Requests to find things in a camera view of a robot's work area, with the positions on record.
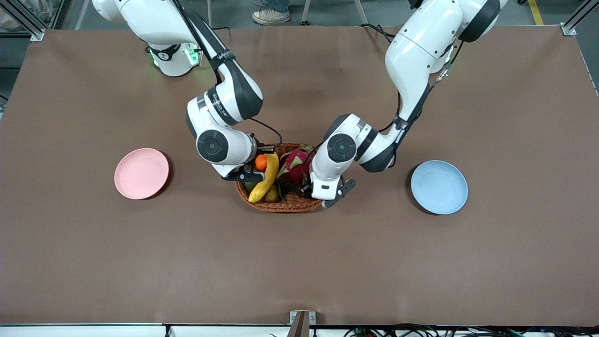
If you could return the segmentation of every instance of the jeans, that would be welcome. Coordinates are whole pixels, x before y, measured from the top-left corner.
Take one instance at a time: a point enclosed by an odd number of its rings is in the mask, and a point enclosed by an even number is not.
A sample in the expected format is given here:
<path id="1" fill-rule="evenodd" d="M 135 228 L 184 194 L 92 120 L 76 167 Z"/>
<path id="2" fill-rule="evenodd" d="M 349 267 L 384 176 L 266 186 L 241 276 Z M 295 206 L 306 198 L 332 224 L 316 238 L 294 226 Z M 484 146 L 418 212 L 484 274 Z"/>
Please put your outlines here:
<path id="1" fill-rule="evenodd" d="M 261 0 L 262 5 L 268 9 L 287 13 L 289 11 L 289 0 Z"/>

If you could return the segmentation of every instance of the fruit basket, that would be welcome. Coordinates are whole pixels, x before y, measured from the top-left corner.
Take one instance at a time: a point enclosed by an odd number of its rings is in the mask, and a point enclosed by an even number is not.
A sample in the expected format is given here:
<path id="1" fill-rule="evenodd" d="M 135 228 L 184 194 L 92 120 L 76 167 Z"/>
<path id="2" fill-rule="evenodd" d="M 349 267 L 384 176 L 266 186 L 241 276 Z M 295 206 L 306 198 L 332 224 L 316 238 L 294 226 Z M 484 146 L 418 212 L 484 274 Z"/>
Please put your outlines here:
<path id="1" fill-rule="evenodd" d="M 276 150 L 276 154 L 279 158 L 294 149 L 300 147 L 301 144 L 298 143 L 282 143 Z M 254 209 L 263 210 L 265 212 L 273 212 L 273 213 L 297 213 L 297 212 L 308 212 L 310 210 L 315 210 L 320 207 L 322 200 L 312 199 L 312 198 L 302 198 L 297 196 L 294 192 L 289 192 L 284 195 L 285 201 L 280 201 L 278 203 L 266 203 L 259 201 L 257 203 L 251 203 L 247 201 L 249 197 L 249 192 L 243 187 L 240 182 L 235 183 L 235 189 L 237 190 L 237 194 L 239 194 L 240 198 L 248 204 L 250 207 Z"/>

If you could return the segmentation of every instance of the person's leg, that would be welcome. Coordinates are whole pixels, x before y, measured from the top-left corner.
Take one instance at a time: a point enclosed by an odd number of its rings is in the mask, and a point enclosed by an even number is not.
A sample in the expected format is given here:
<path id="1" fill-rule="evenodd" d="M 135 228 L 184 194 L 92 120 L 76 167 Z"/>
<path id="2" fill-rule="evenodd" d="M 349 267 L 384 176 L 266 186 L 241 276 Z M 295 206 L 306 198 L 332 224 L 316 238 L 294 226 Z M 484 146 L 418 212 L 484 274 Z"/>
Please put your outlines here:
<path id="1" fill-rule="evenodd" d="M 262 0 L 260 11 L 252 14 L 252 19 L 261 25 L 275 25 L 289 21 L 289 0 Z"/>

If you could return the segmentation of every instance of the shoe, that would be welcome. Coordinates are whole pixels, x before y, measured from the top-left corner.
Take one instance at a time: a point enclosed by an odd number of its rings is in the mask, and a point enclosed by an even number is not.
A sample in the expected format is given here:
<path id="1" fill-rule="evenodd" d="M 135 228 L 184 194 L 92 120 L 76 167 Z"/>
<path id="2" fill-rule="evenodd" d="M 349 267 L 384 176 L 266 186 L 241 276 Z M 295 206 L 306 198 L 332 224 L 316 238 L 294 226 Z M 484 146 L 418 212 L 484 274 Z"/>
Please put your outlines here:
<path id="1" fill-rule="evenodd" d="M 252 20 L 260 25 L 276 25 L 278 23 L 287 22 L 289 19 L 291 19 L 289 11 L 281 13 L 268 8 L 262 8 L 260 11 L 252 14 Z"/>

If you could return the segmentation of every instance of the blue plate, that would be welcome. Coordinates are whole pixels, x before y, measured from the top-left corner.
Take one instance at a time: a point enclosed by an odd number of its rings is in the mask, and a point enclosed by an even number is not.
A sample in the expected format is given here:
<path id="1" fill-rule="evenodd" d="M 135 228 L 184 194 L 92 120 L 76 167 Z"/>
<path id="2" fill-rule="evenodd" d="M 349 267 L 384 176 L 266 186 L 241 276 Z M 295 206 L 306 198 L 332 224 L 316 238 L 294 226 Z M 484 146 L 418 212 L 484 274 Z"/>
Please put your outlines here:
<path id="1" fill-rule="evenodd" d="M 459 211 L 466 204 L 468 184 L 455 166 L 445 161 L 431 160 L 414 170 L 412 193 L 426 210 L 445 215 Z"/>

